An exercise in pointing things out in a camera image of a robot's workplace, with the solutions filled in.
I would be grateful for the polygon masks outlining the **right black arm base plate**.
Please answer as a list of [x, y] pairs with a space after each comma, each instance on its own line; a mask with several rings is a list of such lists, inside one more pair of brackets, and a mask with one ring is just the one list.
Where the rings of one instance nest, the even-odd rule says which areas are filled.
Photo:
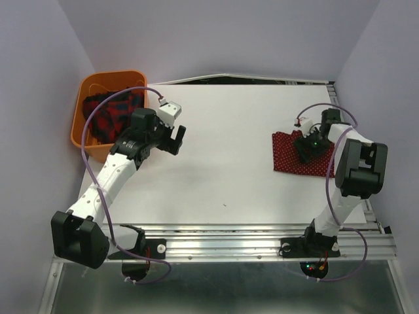
[[320, 258], [340, 257], [340, 250], [336, 237], [323, 237], [308, 239], [305, 237], [283, 237], [280, 239], [279, 251], [284, 258]]

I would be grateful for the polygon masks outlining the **red black plaid skirt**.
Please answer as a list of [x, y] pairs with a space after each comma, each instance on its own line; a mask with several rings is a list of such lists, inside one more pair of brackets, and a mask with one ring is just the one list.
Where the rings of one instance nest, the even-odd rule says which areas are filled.
[[131, 115], [144, 107], [144, 92], [129, 91], [103, 105], [91, 119], [88, 129], [100, 144], [114, 143], [130, 126]]

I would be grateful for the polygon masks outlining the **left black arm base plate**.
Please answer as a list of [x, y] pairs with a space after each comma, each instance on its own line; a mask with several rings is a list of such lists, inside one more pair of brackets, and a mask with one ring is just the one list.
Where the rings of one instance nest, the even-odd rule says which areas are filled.
[[[166, 258], [166, 244], [167, 241], [163, 238], [143, 238], [141, 241], [137, 240], [136, 243], [128, 249], [128, 251], [138, 256], [163, 260]], [[134, 257], [117, 250], [115, 253], [110, 254], [108, 259], [133, 260]]]

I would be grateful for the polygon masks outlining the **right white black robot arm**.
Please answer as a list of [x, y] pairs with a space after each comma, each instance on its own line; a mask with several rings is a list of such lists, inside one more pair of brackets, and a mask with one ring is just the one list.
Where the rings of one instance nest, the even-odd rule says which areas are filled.
[[322, 112], [319, 126], [299, 114], [295, 127], [302, 132], [293, 143], [300, 162], [307, 164], [332, 150], [326, 179], [335, 183], [333, 191], [325, 188], [327, 205], [306, 228], [301, 248], [309, 255], [337, 252], [337, 235], [346, 219], [384, 185], [388, 147], [360, 135], [357, 122], [342, 121], [336, 105]]

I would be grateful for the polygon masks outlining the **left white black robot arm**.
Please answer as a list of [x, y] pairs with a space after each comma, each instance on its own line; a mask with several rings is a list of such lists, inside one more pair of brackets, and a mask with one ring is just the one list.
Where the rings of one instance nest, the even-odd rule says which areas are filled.
[[149, 157], [153, 148], [177, 155], [186, 132], [180, 126], [172, 136], [181, 106], [169, 102], [157, 110], [136, 109], [130, 126], [111, 147], [92, 184], [65, 212], [58, 211], [51, 220], [54, 253], [60, 258], [96, 269], [115, 245], [114, 233], [105, 235], [101, 226], [110, 219], [110, 206], [126, 181]]

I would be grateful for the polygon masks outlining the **red polka dot skirt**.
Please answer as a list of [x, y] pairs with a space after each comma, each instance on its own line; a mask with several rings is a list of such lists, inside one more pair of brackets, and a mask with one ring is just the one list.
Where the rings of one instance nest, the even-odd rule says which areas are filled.
[[300, 137], [302, 137], [302, 132], [299, 130], [294, 130], [291, 133], [278, 131], [272, 134], [274, 171], [293, 175], [326, 177], [334, 144], [331, 143], [324, 154], [304, 164], [299, 160], [299, 154], [293, 144], [293, 141]]

